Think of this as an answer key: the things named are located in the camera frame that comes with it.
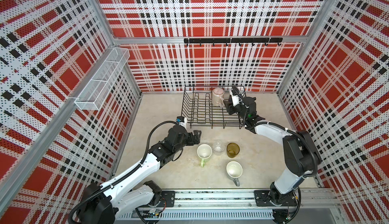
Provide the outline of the purple iridescent mug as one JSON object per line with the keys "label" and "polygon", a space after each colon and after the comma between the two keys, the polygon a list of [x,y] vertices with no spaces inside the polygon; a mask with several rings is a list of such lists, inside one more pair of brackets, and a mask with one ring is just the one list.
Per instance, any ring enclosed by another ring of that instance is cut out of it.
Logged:
{"label": "purple iridescent mug", "polygon": [[214,88],[212,90],[212,105],[216,107],[224,106],[224,90],[222,88]]}

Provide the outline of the light green mug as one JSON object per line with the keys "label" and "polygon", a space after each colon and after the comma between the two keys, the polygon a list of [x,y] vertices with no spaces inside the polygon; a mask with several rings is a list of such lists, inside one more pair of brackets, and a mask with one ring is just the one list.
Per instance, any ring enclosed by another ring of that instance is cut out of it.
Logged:
{"label": "light green mug", "polygon": [[200,158],[200,166],[204,167],[205,164],[212,157],[212,148],[208,144],[201,144],[197,148],[197,155]]}

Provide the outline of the black wire dish rack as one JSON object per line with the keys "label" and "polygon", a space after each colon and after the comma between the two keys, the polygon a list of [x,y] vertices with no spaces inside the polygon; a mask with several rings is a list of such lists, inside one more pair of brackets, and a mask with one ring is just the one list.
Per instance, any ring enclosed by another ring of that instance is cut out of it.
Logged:
{"label": "black wire dish rack", "polygon": [[[243,86],[236,86],[241,93],[241,99],[248,97]],[[238,127],[245,126],[246,119],[237,114],[230,115],[226,108],[212,105],[212,90],[210,86],[186,86],[183,91],[183,102],[181,115],[188,119],[188,124],[192,126],[209,127]],[[232,86],[222,87],[224,90],[224,100],[230,97]]]}

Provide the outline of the clear glass cup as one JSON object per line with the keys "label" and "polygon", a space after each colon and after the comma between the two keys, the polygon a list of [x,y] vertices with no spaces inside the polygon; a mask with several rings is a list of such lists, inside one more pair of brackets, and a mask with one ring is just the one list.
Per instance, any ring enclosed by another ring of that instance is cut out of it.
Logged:
{"label": "clear glass cup", "polygon": [[220,156],[224,153],[224,146],[221,142],[216,141],[213,143],[213,153]]}

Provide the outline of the amber glass cup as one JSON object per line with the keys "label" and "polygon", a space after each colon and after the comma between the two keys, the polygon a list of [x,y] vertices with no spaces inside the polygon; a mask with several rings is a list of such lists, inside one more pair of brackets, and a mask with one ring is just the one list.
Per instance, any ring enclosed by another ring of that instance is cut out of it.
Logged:
{"label": "amber glass cup", "polygon": [[227,145],[227,155],[229,158],[236,157],[240,152],[240,147],[236,143],[229,143]]}

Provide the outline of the white grey-handled mug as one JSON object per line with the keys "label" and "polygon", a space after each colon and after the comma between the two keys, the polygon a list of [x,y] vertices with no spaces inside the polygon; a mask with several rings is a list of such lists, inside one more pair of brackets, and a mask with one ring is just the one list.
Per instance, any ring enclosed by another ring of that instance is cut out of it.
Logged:
{"label": "white grey-handled mug", "polygon": [[229,178],[234,182],[235,186],[239,187],[241,185],[239,178],[243,174],[243,167],[241,164],[236,161],[228,162],[226,171]]}

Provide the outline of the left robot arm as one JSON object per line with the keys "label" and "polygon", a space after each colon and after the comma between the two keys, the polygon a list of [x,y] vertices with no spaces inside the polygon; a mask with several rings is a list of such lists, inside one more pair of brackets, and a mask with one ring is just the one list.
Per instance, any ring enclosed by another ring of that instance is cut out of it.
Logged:
{"label": "left robot arm", "polygon": [[157,184],[147,181],[138,189],[135,186],[166,164],[178,160],[175,155],[185,147],[201,142],[201,131],[187,132],[181,117],[171,124],[173,127],[168,135],[157,144],[151,146],[151,136],[147,138],[145,152],[133,166],[102,184],[93,182],[87,186],[80,203],[70,211],[67,222],[113,224],[116,218],[138,207],[158,205],[162,190]]}

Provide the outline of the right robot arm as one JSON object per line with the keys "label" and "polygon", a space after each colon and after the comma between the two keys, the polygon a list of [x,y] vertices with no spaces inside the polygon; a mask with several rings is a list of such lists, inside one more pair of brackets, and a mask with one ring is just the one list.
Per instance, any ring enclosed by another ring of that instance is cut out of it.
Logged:
{"label": "right robot arm", "polygon": [[267,197],[272,205],[281,206],[305,179],[318,173],[322,158],[311,135],[306,131],[287,129],[259,116],[255,97],[231,91],[223,103],[229,115],[239,116],[245,129],[283,147],[286,169],[271,183]]}

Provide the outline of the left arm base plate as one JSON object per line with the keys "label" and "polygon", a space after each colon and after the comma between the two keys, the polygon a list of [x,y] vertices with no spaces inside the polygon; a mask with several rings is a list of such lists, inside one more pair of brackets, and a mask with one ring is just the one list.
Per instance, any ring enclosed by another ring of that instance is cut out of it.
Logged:
{"label": "left arm base plate", "polygon": [[173,207],[175,203],[175,191],[162,190],[160,193],[154,194],[152,200],[142,207]]}

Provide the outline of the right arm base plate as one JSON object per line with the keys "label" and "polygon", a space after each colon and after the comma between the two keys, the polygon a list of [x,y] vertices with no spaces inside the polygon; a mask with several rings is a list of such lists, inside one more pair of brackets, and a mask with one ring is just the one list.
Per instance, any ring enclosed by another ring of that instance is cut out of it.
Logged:
{"label": "right arm base plate", "polygon": [[296,207],[298,203],[294,192],[279,194],[277,190],[256,190],[254,199],[258,207]]}

